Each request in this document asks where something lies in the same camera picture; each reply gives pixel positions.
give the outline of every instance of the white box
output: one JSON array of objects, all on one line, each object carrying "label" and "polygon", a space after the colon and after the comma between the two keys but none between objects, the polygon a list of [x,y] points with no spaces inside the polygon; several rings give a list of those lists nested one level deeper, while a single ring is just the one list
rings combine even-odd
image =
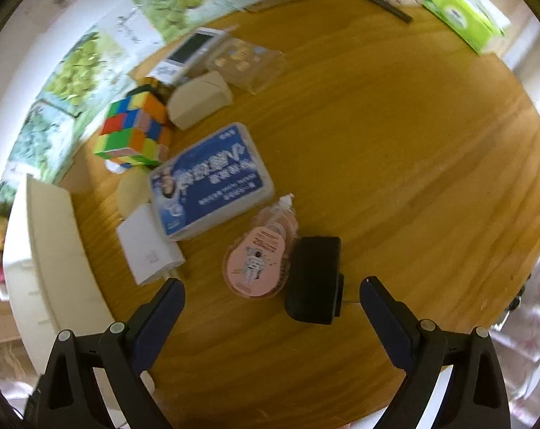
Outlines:
[{"label": "white box", "polygon": [[232,104],[232,92],[222,76],[213,71],[178,87],[167,104],[170,121],[186,130],[220,108]]},{"label": "white box", "polygon": [[117,236],[137,285],[169,277],[185,262],[176,242],[158,227],[151,204],[142,204],[117,227]]}]

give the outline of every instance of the bottle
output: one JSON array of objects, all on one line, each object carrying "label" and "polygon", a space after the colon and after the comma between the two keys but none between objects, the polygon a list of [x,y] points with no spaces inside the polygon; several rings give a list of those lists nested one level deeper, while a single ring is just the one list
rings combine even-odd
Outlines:
[{"label": "bottle", "polygon": [[288,256],[298,231],[292,194],[260,210],[253,228],[228,250],[223,275],[228,287],[246,298],[268,298],[284,286]]}]

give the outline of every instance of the beige box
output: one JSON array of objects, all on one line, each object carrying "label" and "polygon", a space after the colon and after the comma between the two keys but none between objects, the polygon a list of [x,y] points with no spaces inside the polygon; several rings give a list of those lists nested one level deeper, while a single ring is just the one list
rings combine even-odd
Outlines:
[{"label": "beige box", "polygon": [[167,110],[171,122],[185,130],[232,101],[228,84],[213,71],[177,88],[169,99]]}]

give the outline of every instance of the tissue box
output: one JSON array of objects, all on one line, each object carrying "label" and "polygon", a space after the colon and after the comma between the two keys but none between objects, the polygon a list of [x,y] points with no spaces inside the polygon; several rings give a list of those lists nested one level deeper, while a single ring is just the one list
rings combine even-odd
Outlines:
[{"label": "tissue box", "polygon": [[169,99],[171,122],[185,130],[220,108],[232,104],[232,92],[217,72],[197,77],[178,89]]},{"label": "tissue box", "polygon": [[491,5],[488,0],[424,0],[422,5],[451,27],[478,54],[484,54],[490,51],[488,46],[493,41],[504,36],[502,28],[486,15],[487,4]]},{"label": "tissue box", "polygon": [[137,285],[170,277],[185,262],[175,242],[161,233],[150,204],[142,204],[117,227],[117,236]]}]

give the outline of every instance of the colorful toy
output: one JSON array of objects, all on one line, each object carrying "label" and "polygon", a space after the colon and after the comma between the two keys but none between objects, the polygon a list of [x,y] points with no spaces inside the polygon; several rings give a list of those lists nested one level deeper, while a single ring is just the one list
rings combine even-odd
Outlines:
[{"label": "colorful toy", "polygon": [[157,166],[173,143],[167,123],[165,106],[151,92],[133,94],[109,105],[93,153],[126,168]]}]

